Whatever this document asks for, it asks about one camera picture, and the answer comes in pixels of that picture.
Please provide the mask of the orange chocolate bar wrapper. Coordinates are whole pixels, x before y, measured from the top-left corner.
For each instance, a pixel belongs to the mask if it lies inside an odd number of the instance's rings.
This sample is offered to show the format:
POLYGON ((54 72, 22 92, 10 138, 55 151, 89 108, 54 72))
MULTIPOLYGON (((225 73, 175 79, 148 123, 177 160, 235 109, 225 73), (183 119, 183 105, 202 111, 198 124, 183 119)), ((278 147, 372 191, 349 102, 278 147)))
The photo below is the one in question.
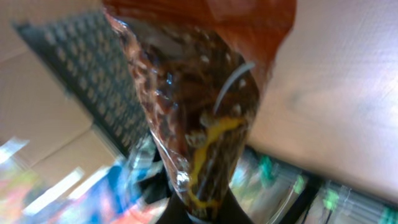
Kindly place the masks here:
POLYGON ((105 0, 172 185, 194 222, 218 218, 295 0, 105 0))

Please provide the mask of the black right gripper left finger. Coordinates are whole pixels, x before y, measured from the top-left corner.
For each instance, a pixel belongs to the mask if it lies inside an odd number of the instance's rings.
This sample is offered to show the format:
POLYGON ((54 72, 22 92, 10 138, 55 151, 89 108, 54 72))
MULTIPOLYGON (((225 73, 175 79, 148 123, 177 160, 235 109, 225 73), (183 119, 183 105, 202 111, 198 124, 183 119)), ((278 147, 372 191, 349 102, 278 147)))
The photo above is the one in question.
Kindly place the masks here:
POLYGON ((192 224, 183 202, 177 194, 173 194, 166 209, 155 224, 192 224))

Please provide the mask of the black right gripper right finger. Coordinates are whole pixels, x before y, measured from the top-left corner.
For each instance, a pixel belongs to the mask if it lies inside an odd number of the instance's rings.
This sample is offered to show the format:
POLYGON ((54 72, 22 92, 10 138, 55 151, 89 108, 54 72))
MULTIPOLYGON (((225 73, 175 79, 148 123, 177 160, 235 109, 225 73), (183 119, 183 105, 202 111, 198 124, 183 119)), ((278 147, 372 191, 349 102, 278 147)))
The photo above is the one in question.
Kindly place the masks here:
POLYGON ((234 197, 231 189, 228 189, 216 219, 217 224, 253 224, 245 211, 234 197))

